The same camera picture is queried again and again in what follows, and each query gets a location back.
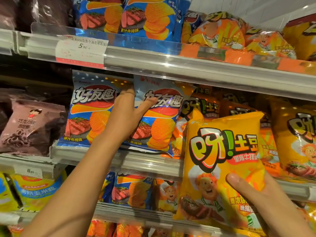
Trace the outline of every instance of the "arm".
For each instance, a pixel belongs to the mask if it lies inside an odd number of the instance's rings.
[[[85,237],[104,179],[121,143],[136,129],[157,98],[134,108],[134,89],[116,98],[105,130],[21,237]]]
[[[316,237],[303,216],[279,184],[267,172],[264,175],[265,187],[259,192],[236,174],[228,174],[227,182],[248,199],[269,226],[269,236]]]

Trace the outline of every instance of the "white price label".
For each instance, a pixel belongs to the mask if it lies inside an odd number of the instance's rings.
[[[55,49],[57,62],[104,68],[104,54],[109,44],[108,40],[72,35],[60,36]]]
[[[18,175],[27,175],[36,178],[43,178],[43,172],[40,168],[27,166],[14,166],[14,172]]]

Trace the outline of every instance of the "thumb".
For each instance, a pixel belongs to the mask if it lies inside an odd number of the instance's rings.
[[[142,118],[142,116],[148,111],[150,107],[152,107],[154,104],[156,104],[158,101],[157,97],[151,97],[145,100],[143,103],[140,104],[139,107],[136,109],[137,116],[139,119]]]
[[[247,181],[245,181],[240,176],[230,173],[226,176],[227,182],[233,187],[239,194],[243,195],[246,199],[248,199],[254,205],[264,203],[261,198],[262,195],[259,191],[253,188]]]

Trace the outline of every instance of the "person's left hand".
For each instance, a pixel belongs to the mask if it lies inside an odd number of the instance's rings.
[[[134,86],[121,91],[115,99],[113,109],[101,134],[103,138],[109,138],[120,145],[137,128],[146,111],[158,101],[156,97],[151,97],[135,108],[134,98]]]

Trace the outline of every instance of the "hand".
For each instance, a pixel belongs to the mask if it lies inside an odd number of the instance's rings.
[[[267,172],[264,175],[265,187],[261,192],[234,173],[228,174],[226,180],[257,208],[270,227],[272,235],[269,236],[316,236],[279,184]]]
[[[135,108],[134,98],[134,86],[121,91],[120,95],[115,99],[106,127],[100,135],[102,138],[109,138],[120,145],[137,128],[140,119],[146,111],[158,101],[156,97],[152,97]]]

